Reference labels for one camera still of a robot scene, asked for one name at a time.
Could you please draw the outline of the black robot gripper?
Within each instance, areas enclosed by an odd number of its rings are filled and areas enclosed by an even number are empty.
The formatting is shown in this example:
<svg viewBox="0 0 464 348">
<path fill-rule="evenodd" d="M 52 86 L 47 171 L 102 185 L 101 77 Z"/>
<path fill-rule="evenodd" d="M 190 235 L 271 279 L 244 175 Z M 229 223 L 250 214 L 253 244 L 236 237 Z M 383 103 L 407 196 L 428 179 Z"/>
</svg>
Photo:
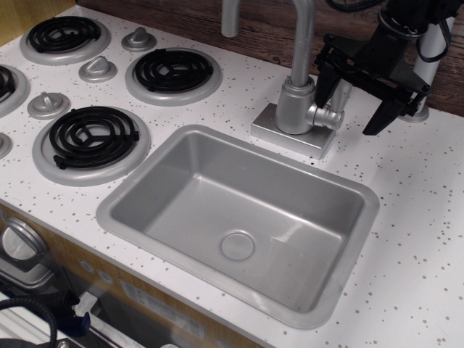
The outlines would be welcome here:
<svg viewBox="0 0 464 348">
<path fill-rule="evenodd" d="M 363 130 L 378 135 L 402 111 L 416 111 L 431 87 L 405 60 L 410 39 L 379 25 L 366 41 L 327 34 L 315 59 L 319 71 L 315 103 L 324 107 L 340 80 L 361 88 L 382 102 Z"/>
</svg>

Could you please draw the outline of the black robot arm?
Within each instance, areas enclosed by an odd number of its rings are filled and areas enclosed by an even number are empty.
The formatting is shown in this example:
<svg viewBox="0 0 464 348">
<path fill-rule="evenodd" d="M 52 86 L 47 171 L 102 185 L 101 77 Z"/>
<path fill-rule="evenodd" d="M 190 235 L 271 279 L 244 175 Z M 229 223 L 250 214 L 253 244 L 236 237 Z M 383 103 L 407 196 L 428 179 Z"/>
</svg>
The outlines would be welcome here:
<svg viewBox="0 0 464 348">
<path fill-rule="evenodd" d="M 449 47 L 447 19 L 456 17 L 462 5 L 462 1 L 388 1 L 378 12 L 378 27 L 370 39 L 325 35 L 315 60 L 317 106 L 323 107 L 345 80 L 381 100 L 365 135 L 379 134 L 399 116 L 413 116 L 432 89 L 407 64 L 405 52 L 412 41 L 421 41 L 430 25 L 440 27 Z"/>
</svg>

